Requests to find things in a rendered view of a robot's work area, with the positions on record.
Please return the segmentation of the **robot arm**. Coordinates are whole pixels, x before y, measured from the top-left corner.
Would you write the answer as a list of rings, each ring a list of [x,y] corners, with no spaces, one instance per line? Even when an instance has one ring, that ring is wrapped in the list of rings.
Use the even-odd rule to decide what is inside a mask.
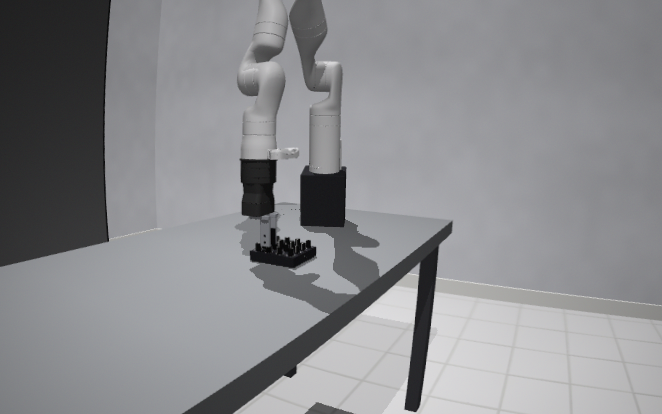
[[[328,98],[310,106],[309,171],[337,173],[342,162],[343,71],[339,62],[314,59],[328,30],[322,1],[295,0],[289,20],[307,88],[314,92],[329,92]],[[243,113],[242,135],[276,135],[276,115],[285,88],[285,73],[280,64],[269,60],[282,52],[287,27],[288,15],[282,0],[259,0],[252,43],[237,74],[241,93],[258,95],[255,104]]]

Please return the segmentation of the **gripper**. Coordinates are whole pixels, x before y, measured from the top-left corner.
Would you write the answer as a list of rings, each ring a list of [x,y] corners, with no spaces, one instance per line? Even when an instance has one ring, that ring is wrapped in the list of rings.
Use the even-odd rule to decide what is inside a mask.
[[[277,149],[276,135],[242,136],[242,215],[260,219],[260,246],[271,247],[271,244],[277,244],[278,213],[273,213],[276,161],[298,157],[298,148]]]

